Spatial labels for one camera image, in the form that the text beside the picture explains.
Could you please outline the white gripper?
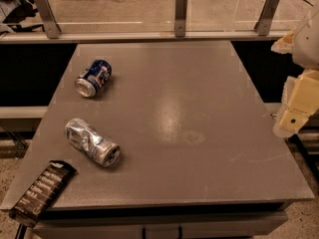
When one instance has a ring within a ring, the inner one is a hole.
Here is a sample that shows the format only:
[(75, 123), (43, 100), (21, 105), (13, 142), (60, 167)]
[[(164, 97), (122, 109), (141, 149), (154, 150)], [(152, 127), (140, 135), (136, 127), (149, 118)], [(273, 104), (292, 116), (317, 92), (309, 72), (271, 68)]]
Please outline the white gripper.
[[(293, 62), (306, 69), (319, 69), (319, 4), (315, 4), (271, 51), (291, 54)], [(279, 137), (297, 133), (319, 110), (319, 71), (305, 70), (297, 78), (288, 76), (273, 132)]]

